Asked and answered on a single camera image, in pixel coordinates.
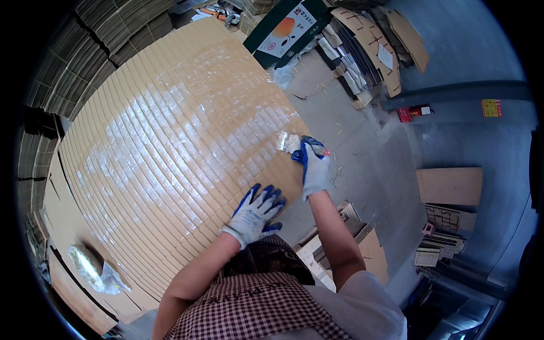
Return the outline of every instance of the blue rubber-coated glove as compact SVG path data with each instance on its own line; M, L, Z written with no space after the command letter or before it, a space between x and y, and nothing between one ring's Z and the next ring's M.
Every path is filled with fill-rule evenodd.
M254 199L260 187L260 184L255 184L245 194L231 221L220 230L233 235L240 242L240 250L265 236L278 233L282 227L281 223L267 225L285 205L284 197L276 202L281 190L267 186Z
M300 151L295 151L291 159L304 166L302 177L302 199L308 200L308 196L320 191L327 190L329 184L329 167L331 158L327 155L317 156L312 145L323 146L323 144L312 137L302 136L300 139Z

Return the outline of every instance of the green box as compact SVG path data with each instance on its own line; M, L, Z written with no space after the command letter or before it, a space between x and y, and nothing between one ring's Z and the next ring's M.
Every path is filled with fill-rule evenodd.
M257 50L259 45L269 36L269 34L278 26L278 24L289 15L295 7L303 5L306 10L314 17L316 22L305 32L297 41L285 51L281 57ZM323 0L282 0L261 20L253 32L244 41L244 46L250 53L254 52L254 57L263 66L274 68L285 66L291 58L302 51L306 45L312 41L313 37L327 26L332 16Z

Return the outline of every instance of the white shirt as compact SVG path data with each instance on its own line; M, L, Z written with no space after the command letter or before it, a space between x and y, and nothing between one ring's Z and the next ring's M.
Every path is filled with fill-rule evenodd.
M376 277L366 270L353 274L338 293L318 286L304 286L332 320L353 339L406 339L406 318ZM306 327L266 337L269 340L319 339Z

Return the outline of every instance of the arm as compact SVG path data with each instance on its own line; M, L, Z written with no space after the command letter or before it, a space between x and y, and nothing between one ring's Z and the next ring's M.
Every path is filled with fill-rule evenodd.
M291 158L304 166L302 196L310 203L319 239L331 264L332 277L338 291L351 275L366 270L366 267L355 239L326 191L331 159L327 154L317 156L312 145L323 147L315 139L303 136L300 141L301 150Z
M231 221L221 228L212 244L183 267L166 289L153 325L153 340L162 339L181 314L208 290L212 280L239 250L249 243L277 233L281 224L267 225L285 205L281 191L264 188L254 199L260 184L255 184L240 202Z
M160 300L153 325L153 340L162 339L180 315L200 298L217 273L240 249L229 233L220 233L212 244L174 276Z
M323 250L331 264L336 291L339 291L354 273L366 270L361 251L326 190L310 194L308 203Z

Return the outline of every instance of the printed fruit box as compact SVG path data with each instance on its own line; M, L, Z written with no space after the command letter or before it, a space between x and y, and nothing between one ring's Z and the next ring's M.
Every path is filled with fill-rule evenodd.
M322 0L282 0L244 41L263 66L285 66L331 20Z

